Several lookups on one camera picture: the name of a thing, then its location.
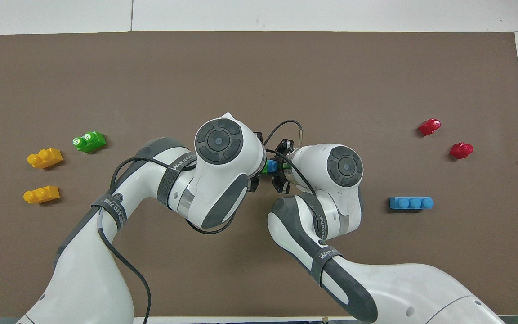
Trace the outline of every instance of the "white floor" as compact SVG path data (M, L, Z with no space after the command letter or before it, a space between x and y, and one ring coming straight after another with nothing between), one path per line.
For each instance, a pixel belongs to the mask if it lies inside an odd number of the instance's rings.
M515 32L518 50L518 0L0 0L0 35L131 30Z

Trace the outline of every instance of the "red lego brick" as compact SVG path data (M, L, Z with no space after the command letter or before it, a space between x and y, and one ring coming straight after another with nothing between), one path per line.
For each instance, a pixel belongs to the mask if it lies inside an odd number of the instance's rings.
M423 136L427 136L433 134L439 127L441 127L441 122L438 119L431 118L420 125L419 130L423 133Z
M465 144L463 142L453 145L449 154L455 158L466 158L469 154L473 153L473 146L471 144Z

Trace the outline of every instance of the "yellow toy brick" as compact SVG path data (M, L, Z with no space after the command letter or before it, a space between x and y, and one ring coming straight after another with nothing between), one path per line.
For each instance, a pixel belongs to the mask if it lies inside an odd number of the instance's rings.
M27 163L38 169L45 169L60 161L63 161L63 157L61 151L57 149L41 150L37 154L27 156Z
M55 186L37 188L23 193L23 200L27 203L44 203L57 198L59 198L59 188Z

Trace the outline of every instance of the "white robot base link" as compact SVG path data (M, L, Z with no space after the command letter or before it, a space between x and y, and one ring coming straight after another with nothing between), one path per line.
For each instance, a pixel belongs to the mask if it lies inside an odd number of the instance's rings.
M109 190L60 246L49 285L18 324L131 324L131 294L111 256L121 256L111 241L143 199L158 199L198 230L230 223L265 165L265 147L229 113L202 125L194 144L195 153L173 138L155 139L126 161L132 164L117 179L116 172ZM503 323L435 267L345 260L326 241L361 222L361 158L339 144L282 144L267 151L280 166L293 168L278 168L273 184L281 193L288 193L289 183L302 193L275 202L269 232L349 314L377 324Z

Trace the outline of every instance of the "circular button pad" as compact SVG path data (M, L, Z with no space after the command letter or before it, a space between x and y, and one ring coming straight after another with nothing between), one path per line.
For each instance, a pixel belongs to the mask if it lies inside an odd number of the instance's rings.
M347 146L337 146L327 158L327 173L341 187L352 187L362 177L363 164L354 150Z
M195 150L210 164L225 164L233 160L243 147L241 127L230 119L209 121L195 138Z

